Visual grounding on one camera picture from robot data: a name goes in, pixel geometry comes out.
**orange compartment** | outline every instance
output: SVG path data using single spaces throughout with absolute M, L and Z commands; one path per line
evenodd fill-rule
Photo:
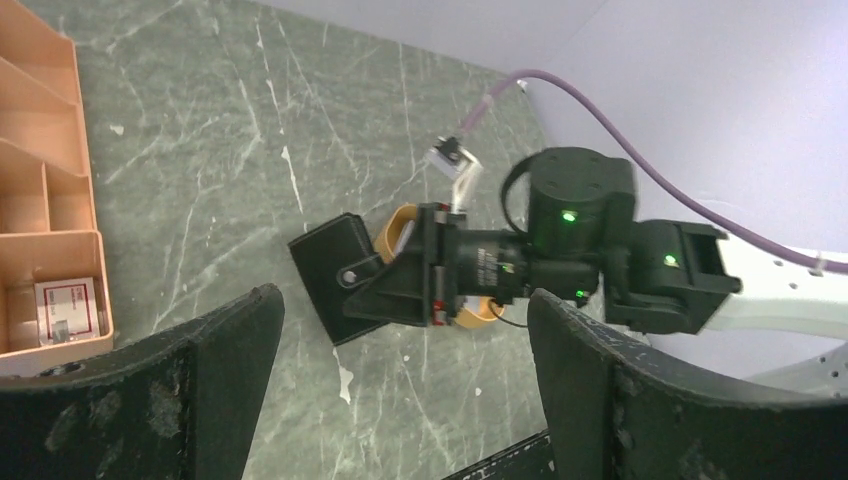
M 0 2 L 0 375 L 113 347 L 103 240 L 73 41 Z M 101 336 L 40 346 L 34 285 L 94 278 Z

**black cable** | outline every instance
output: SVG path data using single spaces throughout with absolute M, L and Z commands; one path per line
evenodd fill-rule
M 522 325 L 520 323 L 511 322 L 502 316 L 498 315 L 498 305 L 495 304 L 495 299 L 489 298 L 489 310 L 492 311 L 492 315 L 495 316 L 498 320 L 506 323 L 507 325 L 512 325 L 515 328 L 527 328 L 527 325 Z

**table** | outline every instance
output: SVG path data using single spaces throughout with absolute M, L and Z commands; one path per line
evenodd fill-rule
M 375 235 L 449 200 L 421 158 L 498 74 L 247 1 L 24 3 L 78 44 L 118 347 L 283 291 L 245 479 L 442 478 L 545 428 L 526 331 L 393 325 L 334 349 L 286 247 L 344 211 Z M 501 228 L 501 179 L 544 146 L 518 89 L 466 146 L 486 167 L 471 226 Z

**tabletop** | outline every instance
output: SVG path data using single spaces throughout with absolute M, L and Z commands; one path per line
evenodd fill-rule
M 24 3 L 77 43 L 117 346 L 283 292 L 245 479 L 438 479 L 545 428 L 526 331 L 390 325 L 334 349 L 286 246 L 449 200 L 423 154 L 499 74 L 247 1 Z M 466 142 L 473 228 L 505 225 L 501 180 L 545 143 L 515 90 Z

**white paint chip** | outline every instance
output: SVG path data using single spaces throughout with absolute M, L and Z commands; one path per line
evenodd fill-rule
M 339 398 L 350 405 L 350 382 L 353 381 L 353 372 L 344 368 L 339 360 L 339 352 L 333 348 L 333 356 L 336 357 L 336 363 L 339 364 Z

